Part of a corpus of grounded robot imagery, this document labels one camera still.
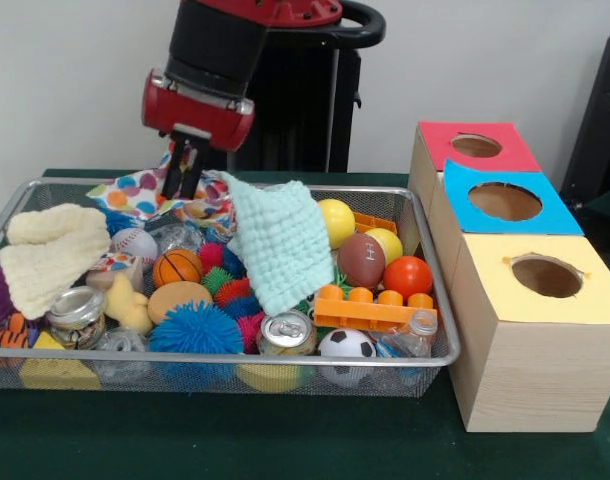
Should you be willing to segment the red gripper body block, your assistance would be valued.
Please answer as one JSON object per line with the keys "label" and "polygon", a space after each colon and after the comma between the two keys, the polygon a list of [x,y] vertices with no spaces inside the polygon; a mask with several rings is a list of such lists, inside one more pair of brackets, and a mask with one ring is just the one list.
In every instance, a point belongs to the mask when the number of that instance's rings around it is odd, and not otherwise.
{"label": "red gripper body block", "polygon": [[161,69],[152,69],[145,81],[141,120],[164,135],[182,133],[208,140],[216,150],[232,152],[245,141],[254,120],[249,99],[218,97],[179,84]]}

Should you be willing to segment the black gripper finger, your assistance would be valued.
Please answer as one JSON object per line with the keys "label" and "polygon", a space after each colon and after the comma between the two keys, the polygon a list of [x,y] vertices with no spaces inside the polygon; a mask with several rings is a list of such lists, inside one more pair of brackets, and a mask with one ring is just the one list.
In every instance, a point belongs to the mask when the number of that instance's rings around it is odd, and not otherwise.
{"label": "black gripper finger", "polygon": [[193,199],[202,172],[202,146],[192,146],[189,151],[188,162],[183,172],[179,197]]}
{"label": "black gripper finger", "polygon": [[161,189],[161,195],[164,198],[174,197],[176,191],[180,186],[183,175],[183,172],[181,171],[181,162],[185,149],[185,139],[183,137],[173,137],[172,140],[174,146],[168,164],[168,169],[163,183],[163,187]]}

